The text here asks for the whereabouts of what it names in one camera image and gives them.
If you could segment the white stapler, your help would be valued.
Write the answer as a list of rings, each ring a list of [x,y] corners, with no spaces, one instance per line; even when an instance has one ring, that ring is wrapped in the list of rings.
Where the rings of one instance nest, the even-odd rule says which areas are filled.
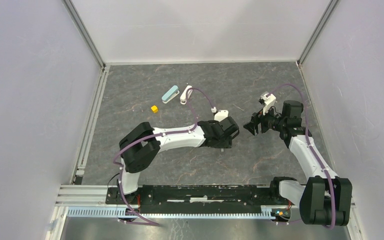
[[[191,94],[193,92],[193,87],[191,85],[187,85],[182,94],[180,95],[180,103],[182,105],[186,105],[188,102],[188,99],[190,98]]]

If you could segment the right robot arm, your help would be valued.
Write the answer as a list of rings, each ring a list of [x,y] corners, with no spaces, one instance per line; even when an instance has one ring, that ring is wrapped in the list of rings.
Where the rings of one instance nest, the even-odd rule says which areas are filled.
[[[302,126],[304,105],[286,100],[277,113],[274,101],[261,99],[263,108],[252,114],[244,128],[253,135],[268,130],[279,132],[286,147],[298,160],[306,178],[301,185],[291,177],[275,177],[269,189],[269,199],[275,204],[289,200],[299,209],[307,225],[346,226],[350,219],[353,186],[348,178],[339,177],[320,156],[314,139]]]

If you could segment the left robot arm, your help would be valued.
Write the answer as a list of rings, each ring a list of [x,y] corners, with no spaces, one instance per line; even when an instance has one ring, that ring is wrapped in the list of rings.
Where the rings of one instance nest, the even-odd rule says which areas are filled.
[[[147,121],[140,123],[120,140],[119,153],[113,159],[120,169],[117,196],[125,204],[136,200],[140,173],[158,153],[179,148],[230,149],[239,132],[239,126],[230,116],[221,121],[200,120],[176,128],[152,127]]]

